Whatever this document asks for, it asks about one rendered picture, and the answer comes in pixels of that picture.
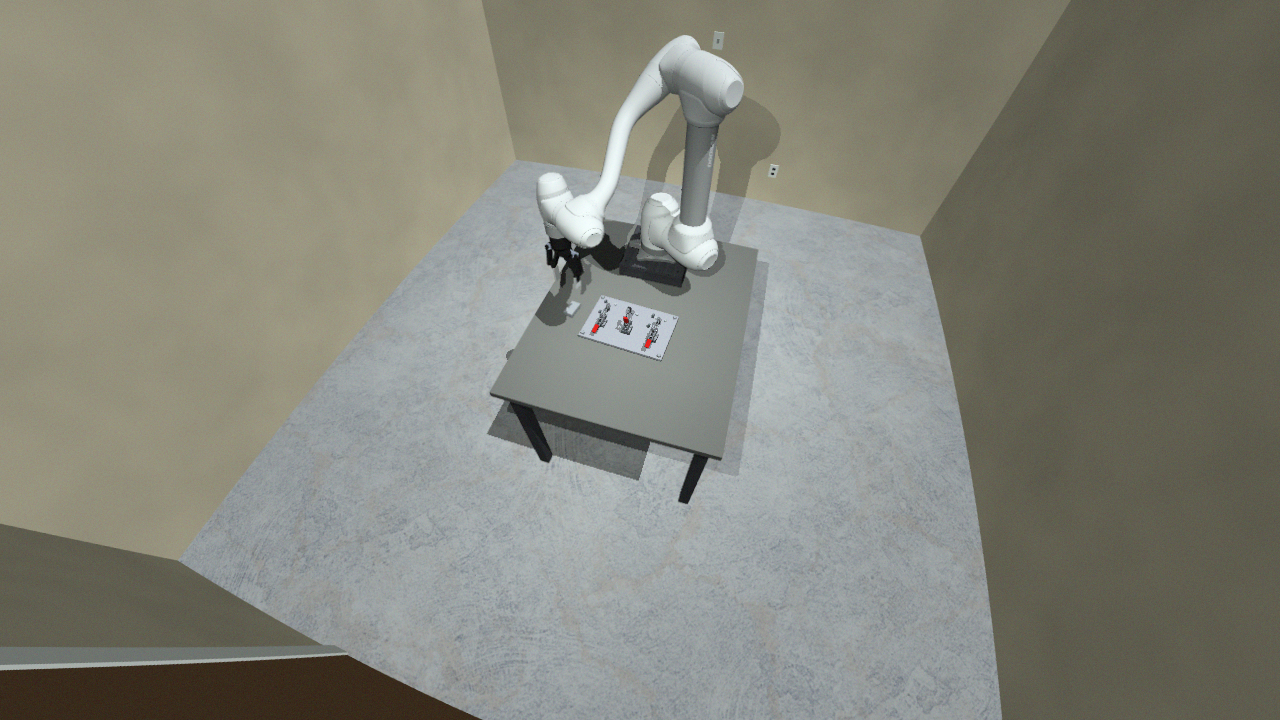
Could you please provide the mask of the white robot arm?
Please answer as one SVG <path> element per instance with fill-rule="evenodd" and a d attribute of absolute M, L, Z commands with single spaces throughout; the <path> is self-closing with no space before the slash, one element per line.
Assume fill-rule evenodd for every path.
<path fill-rule="evenodd" d="M 634 126 L 667 95 L 677 94 L 687 120 L 681 206 L 669 193 L 653 193 L 643 206 L 640 240 L 630 240 L 628 246 L 639 249 L 637 261 L 680 263 L 695 272 L 709 269 L 718 258 L 707 217 L 718 129 L 724 115 L 739 108 L 742 92 L 739 72 L 721 56 L 701 51 L 691 36 L 682 35 L 666 44 L 614 117 L 596 187 L 573 199 L 559 173 L 538 178 L 538 208 L 547 236 L 570 240 L 581 249 L 602 242 L 605 206 L 618 184 Z"/>

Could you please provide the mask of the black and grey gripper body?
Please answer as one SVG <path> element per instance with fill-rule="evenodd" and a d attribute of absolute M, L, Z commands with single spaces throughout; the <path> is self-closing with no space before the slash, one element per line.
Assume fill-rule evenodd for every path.
<path fill-rule="evenodd" d="M 559 258 L 563 258 L 563 256 L 561 255 L 561 252 L 562 252 L 562 251 L 563 251 L 563 252 L 566 254 L 566 256 L 567 256 L 567 258 L 570 258 L 570 254 L 571 254 L 570 249 L 571 249 L 571 250 L 573 250 L 573 249 L 571 247 L 571 242 L 570 242 L 568 240 L 566 240 L 566 238 L 562 238 L 562 240 L 553 240 L 553 238 L 550 238 L 550 237 L 549 237 L 549 240 L 550 240 L 550 247 L 552 247 L 553 250 L 554 250 L 554 249 L 556 249 L 556 250 L 558 250 L 558 251 L 561 250 L 561 251 L 558 252 L 558 256 L 559 256 Z M 556 250 L 554 250 L 554 251 L 556 251 Z"/>

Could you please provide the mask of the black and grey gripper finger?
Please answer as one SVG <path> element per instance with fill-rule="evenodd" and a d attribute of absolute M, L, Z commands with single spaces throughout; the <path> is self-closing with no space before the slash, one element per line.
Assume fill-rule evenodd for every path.
<path fill-rule="evenodd" d="M 579 251 L 575 252 L 571 249 L 570 249 L 570 251 L 571 251 L 570 258 L 567 258 L 563 251 L 561 252 L 561 255 L 564 258 L 564 261 L 568 263 L 570 269 L 573 272 L 575 290 L 579 290 L 579 286 L 581 284 L 579 275 L 582 275 L 582 263 L 580 260 L 580 252 Z"/>
<path fill-rule="evenodd" d="M 553 258 L 553 250 L 550 249 L 550 242 L 548 242 L 548 243 L 545 245 L 545 249 L 547 249 L 547 265 L 548 265 L 548 266 L 552 266 L 552 269 L 553 269 L 553 274 L 554 274 L 554 279 L 556 279 L 556 282 L 557 282 L 557 281 L 559 281 L 559 279 L 561 279 L 561 273 L 559 273 L 559 266 L 557 265 L 557 264 L 558 264 L 558 260 L 559 260 L 559 256 L 558 256 L 558 252 L 559 252 L 559 251 L 558 251 L 558 250 L 556 250 L 556 252 L 554 252 L 554 258 Z M 553 260 L 553 263 L 552 263 L 552 260 Z"/>

